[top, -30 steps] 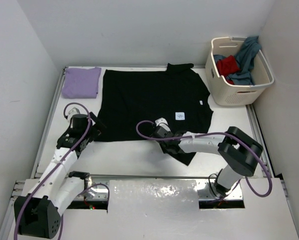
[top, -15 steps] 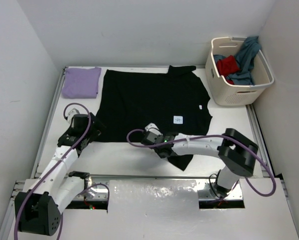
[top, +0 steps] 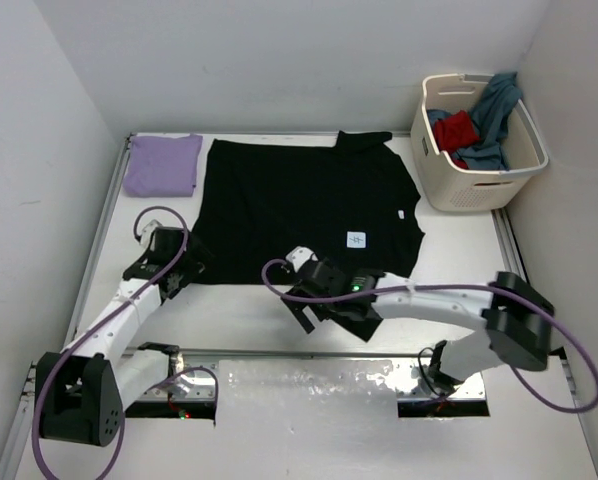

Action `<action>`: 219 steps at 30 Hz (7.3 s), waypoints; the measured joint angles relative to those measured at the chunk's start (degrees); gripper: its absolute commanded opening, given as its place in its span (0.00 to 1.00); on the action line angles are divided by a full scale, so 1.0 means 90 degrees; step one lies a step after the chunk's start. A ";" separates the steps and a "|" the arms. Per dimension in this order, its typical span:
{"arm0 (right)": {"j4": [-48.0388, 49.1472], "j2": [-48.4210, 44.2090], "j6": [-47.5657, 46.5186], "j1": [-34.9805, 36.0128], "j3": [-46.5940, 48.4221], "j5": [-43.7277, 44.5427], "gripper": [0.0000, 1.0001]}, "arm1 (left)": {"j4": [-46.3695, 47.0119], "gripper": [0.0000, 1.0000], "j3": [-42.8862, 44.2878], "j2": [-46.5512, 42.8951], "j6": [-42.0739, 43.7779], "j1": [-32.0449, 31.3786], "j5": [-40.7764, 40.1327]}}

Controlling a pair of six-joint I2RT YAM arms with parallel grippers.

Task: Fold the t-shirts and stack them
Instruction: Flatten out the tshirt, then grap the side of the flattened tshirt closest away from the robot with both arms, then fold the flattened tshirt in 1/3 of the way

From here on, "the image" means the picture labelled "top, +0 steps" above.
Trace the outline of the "black garment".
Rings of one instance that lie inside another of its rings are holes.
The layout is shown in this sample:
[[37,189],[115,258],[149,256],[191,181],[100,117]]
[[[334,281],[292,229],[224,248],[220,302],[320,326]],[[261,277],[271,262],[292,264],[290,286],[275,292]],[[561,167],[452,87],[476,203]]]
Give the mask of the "black garment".
[[213,255],[205,285],[259,285],[261,269],[297,246],[346,274],[412,274],[424,233],[420,199],[389,132],[339,132],[332,147],[216,140],[192,229]]

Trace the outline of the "purple t shirt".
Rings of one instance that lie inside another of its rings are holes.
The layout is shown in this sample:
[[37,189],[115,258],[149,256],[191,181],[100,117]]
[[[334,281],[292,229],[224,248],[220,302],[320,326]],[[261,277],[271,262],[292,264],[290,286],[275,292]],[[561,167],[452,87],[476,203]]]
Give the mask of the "purple t shirt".
[[134,198],[191,197],[203,137],[136,136],[131,140],[128,167],[122,182]]

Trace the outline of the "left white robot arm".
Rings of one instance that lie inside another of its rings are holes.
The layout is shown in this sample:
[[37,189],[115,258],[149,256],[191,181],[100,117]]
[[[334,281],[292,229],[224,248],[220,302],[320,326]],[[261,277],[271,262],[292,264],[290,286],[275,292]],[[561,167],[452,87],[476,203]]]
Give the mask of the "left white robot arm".
[[174,373],[176,345],[144,343],[122,358],[140,327],[192,284],[213,256],[193,233],[154,226],[144,253],[87,330],[37,363],[36,433],[43,439],[107,446],[127,408]]

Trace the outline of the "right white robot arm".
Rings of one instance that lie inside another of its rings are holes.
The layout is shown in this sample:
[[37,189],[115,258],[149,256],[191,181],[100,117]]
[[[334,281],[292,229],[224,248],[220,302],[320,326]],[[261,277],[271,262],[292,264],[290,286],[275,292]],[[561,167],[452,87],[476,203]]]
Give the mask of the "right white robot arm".
[[283,267],[294,283],[282,301],[306,332],[316,321],[332,321],[369,341],[383,322],[399,318],[468,329],[461,339],[437,342],[428,364],[416,365],[419,397],[447,398],[472,375],[500,365],[547,367],[552,328],[544,317],[554,309],[514,273],[500,272],[473,290],[427,289],[381,270],[347,275],[307,247],[288,253]]

